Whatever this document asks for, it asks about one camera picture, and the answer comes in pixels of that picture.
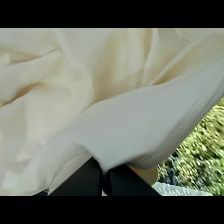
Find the white fabric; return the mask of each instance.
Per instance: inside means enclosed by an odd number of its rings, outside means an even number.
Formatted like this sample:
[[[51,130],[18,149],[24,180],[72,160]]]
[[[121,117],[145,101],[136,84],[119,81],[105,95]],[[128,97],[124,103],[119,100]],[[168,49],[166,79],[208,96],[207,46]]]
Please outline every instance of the white fabric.
[[[223,29],[0,29],[0,195],[166,159],[224,95]]]

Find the cream cloth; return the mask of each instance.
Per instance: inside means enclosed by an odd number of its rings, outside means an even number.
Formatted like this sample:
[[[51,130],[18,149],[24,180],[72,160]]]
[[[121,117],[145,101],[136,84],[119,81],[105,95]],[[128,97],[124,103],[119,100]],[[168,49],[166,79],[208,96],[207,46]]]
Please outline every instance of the cream cloth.
[[[223,29],[0,29],[0,195],[154,167],[223,95]]]

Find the black object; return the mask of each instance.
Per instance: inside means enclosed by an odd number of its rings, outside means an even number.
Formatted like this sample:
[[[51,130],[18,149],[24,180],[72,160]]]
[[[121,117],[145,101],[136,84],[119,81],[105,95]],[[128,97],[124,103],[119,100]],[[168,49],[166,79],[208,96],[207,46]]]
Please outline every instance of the black object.
[[[104,176],[94,158],[89,159],[50,196],[160,196],[128,166],[111,169]]]

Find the bush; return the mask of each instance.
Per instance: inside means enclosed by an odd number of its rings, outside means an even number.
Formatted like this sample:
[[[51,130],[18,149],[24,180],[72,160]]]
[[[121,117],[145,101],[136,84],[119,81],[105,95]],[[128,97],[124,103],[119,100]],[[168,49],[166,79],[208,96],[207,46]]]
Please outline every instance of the bush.
[[[224,196],[224,98],[159,166],[159,181]]]

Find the green foliage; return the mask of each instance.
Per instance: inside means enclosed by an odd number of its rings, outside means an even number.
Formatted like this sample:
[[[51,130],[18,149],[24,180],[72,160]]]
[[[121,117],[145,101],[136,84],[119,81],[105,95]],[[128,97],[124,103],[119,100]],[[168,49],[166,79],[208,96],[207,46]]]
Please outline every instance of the green foliage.
[[[159,166],[161,182],[224,195],[224,98]]]

